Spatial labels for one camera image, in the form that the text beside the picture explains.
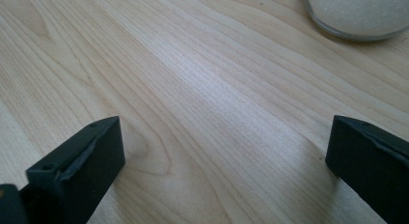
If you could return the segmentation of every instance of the table surface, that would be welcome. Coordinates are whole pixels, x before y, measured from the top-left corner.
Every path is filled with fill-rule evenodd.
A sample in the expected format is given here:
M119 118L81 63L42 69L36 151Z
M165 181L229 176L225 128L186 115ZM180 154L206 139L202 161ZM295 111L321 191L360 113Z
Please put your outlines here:
M121 117L90 223L383 223L326 167L333 116L409 139L409 34L355 43L303 0L0 0L1 182Z

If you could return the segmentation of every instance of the white container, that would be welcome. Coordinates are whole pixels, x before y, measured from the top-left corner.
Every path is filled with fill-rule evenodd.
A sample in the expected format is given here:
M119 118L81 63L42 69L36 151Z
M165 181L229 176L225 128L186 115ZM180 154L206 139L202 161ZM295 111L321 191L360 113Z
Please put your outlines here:
M377 41L409 29L409 0L306 0L313 20L345 39Z

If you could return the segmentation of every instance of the wood grain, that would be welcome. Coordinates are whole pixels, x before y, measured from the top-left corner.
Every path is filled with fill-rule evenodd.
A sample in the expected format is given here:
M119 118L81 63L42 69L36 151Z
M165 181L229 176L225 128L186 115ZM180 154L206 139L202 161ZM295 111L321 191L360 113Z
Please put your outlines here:
M119 115L90 223L382 223L324 157L336 114L409 139L408 69L408 33L345 42L303 0L0 0L1 182Z

